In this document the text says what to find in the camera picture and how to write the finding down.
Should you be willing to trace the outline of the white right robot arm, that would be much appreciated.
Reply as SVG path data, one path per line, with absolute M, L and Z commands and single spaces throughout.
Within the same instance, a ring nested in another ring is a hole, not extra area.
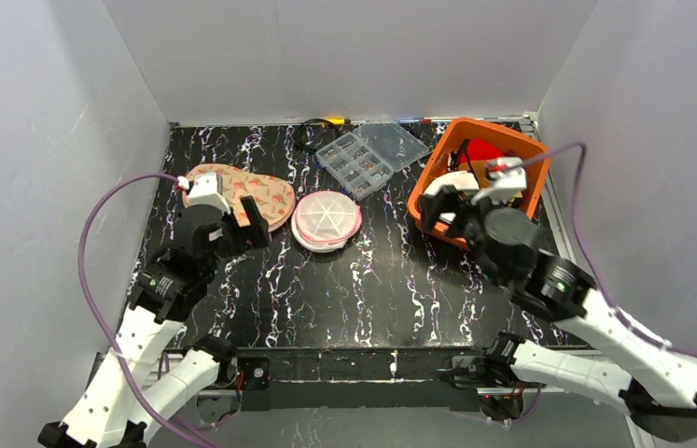
M 627 415 L 656 438 L 697 438 L 697 357 L 672 351 L 608 304 L 589 274 L 544 248 L 541 229 L 526 214 L 452 186 L 421 195 L 417 206 L 425 231 L 443 214 L 453 215 L 447 235 L 465 240 L 484 273 L 515 305 L 603 355 L 602 360 L 577 357 L 504 331 L 455 370 L 456 383 L 488 376 L 552 385 Z

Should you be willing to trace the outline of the orange bra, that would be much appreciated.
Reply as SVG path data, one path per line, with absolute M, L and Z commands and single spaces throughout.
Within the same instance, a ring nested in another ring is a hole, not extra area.
M 485 168 L 486 168 L 486 165 L 493 160 L 490 160 L 490 161 L 472 161 L 472 162 L 460 163 L 458 160 L 459 148 L 450 156 L 450 168 L 454 171 L 468 171 L 468 172 L 472 173 L 475 176 L 475 178 L 477 179 L 477 181 L 480 185 L 480 188 L 490 187 L 491 186 L 490 180 L 486 176 Z M 504 154 L 504 156 L 502 158 L 509 158 L 509 157 L 514 156 L 514 154 L 511 152 L 503 152 L 503 154 Z

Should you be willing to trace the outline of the white round mesh laundry bag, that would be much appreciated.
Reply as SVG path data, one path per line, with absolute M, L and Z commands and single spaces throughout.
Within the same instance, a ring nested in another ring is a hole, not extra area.
M 329 253 L 345 247 L 360 229 L 360 207 L 349 196 L 324 190 L 304 196 L 290 219 L 296 241 L 314 253 Z

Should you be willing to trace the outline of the white bra pad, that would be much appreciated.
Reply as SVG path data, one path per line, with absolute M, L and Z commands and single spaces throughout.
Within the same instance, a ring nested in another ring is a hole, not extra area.
M 477 205 L 471 203 L 471 198 L 480 190 L 480 185 L 473 174 L 467 171 L 452 172 L 446 175 L 437 177 L 426 189 L 423 194 L 434 194 L 442 186 L 454 186 L 459 190 L 463 190 L 467 194 L 467 212 L 464 219 L 465 225 L 470 219 L 477 214 Z M 453 219 L 453 213 L 445 213 L 441 215 L 443 224 L 450 223 Z

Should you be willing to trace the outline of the floral mesh laundry bag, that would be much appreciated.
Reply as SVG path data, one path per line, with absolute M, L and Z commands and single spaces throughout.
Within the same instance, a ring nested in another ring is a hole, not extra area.
M 243 196 L 254 198 L 260 213 L 268 221 L 269 232 L 282 227 L 294 211 L 296 198 L 293 187 L 283 179 L 251 173 L 220 163 L 197 165 L 186 175 L 186 178 L 193 180 L 196 175 L 208 172 L 215 172 L 222 177 L 222 195 L 228 201 L 240 226 L 248 223 L 241 205 Z

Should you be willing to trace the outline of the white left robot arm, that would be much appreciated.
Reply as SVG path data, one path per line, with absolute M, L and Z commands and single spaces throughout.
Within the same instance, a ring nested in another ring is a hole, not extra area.
M 129 303 L 102 363 L 74 408 L 41 429 L 42 446 L 145 447 L 194 395 L 237 369 L 235 346 L 207 335 L 153 386 L 141 388 L 205 297 L 218 262 L 269 244 L 268 222 L 254 198 L 243 196 L 241 205 L 245 226 L 233 211 L 209 204 L 178 214 L 174 239 L 138 274 L 140 293 Z

